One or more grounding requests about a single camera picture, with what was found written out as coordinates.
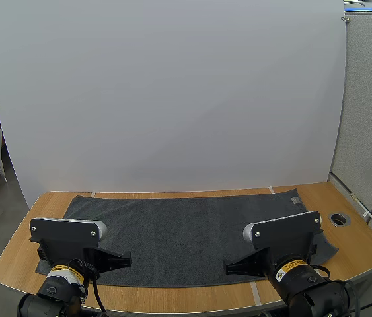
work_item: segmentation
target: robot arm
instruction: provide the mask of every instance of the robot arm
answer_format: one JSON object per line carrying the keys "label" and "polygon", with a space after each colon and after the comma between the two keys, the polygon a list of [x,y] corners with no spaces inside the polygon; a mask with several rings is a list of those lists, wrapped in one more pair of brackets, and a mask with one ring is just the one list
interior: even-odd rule
{"label": "robot arm", "polygon": [[225,273],[266,277],[288,307],[283,316],[351,316],[345,283],[322,277],[309,265],[313,235],[320,230],[316,211],[251,223],[243,237],[255,252],[234,263],[225,261]]}

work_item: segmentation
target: dark gray cloth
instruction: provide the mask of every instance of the dark gray cloth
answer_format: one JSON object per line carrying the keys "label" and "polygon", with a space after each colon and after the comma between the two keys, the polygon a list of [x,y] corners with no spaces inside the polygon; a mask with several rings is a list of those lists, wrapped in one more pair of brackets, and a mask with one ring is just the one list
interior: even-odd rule
{"label": "dark gray cloth", "polygon": [[[253,222],[306,212],[294,203],[297,190],[280,194],[180,199],[73,199],[64,218],[103,221],[108,236],[99,244],[119,254],[131,251],[131,268],[103,273],[102,285],[195,287],[255,281],[225,275],[223,260],[254,251],[243,228]],[[319,250],[322,261],[335,252]],[[49,272],[40,261],[38,273]]]}

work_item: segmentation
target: office desk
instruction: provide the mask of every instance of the office desk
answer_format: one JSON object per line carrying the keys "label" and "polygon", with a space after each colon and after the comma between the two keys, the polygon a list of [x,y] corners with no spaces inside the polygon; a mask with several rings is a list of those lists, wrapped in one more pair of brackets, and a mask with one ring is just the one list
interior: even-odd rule
{"label": "office desk", "polygon": [[[322,215],[322,228],[328,240],[340,251],[324,266],[331,271],[332,279],[355,282],[372,276],[372,230],[331,183],[305,184],[274,188],[284,192],[296,187],[308,210]],[[270,194],[268,188],[252,190],[225,190],[216,192],[180,193],[96,193],[97,198],[151,199],[174,197],[208,197]],[[48,192],[40,196],[28,212],[0,257],[0,284],[36,293],[45,276],[36,274],[37,244],[29,242],[29,222],[34,217],[63,217],[71,200],[91,193]],[[335,212],[350,216],[347,227],[335,227],[328,215]],[[239,283],[212,287],[146,288],[99,286],[99,295],[108,310],[125,312],[210,312],[209,315],[249,314],[269,307],[282,305],[280,297],[267,281]],[[88,307],[98,307],[89,287]]]}

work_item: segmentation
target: warning sticker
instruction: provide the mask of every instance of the warning sticker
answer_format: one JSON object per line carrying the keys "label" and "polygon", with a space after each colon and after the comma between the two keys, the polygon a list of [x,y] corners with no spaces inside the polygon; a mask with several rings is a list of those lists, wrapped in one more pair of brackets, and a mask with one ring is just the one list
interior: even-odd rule
{"label": "warning sticker", "polygon": [[[65,270],[68,270],[68,267],[67,266],[65,266],[65,265],[56,265],[56,266],[54,266],[51,269],[51,272],[54,273],[53,276],[56,276],[55,271],[65,271]],[[79,272],[77,272],[75,269],[73,269],[73,268],[70,267],[69,270],[74,274],[74,276],[76,278],[78,278],[80,280],[80,282],[83,282],[85,280],[84,277]]]}
{"label": "warning sticker", "polygon": [[294,261],[291,261],[287,264],[285,264],[276,274],[276,280],[281,282],[281,280],[283,279],[283,277],[285,276],[285,274],[287,274],[287,272],[291,271],[292,269],[294,269],[295,267],[297,266],[300,266],[300,265],[307,265],[307,263],[303,260],[294,260]]}

